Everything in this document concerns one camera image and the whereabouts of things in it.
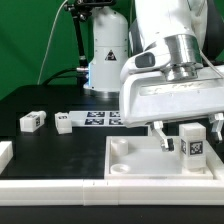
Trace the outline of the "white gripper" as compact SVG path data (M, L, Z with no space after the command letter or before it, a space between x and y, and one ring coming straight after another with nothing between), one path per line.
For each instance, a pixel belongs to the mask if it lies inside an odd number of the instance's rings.
M224 65L202 68L196 79L167 81L161 69L169 56L154 67L143 68L136 66L137 58L129 58L121 71L119 110L126 127L153 122L151 133L162 151L172 152L173 139L164 134L163 122L210 115L211 134L217 143L223 142Z

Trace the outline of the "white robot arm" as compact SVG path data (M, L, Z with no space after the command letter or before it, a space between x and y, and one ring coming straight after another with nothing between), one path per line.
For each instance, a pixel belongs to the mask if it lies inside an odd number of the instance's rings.
M135 0L131 27L116 25L110 8L94 10L94 58L85 88L117 92L128 127L156 121L210 117L221 140L218 118L224 76L203 54L210 0Z

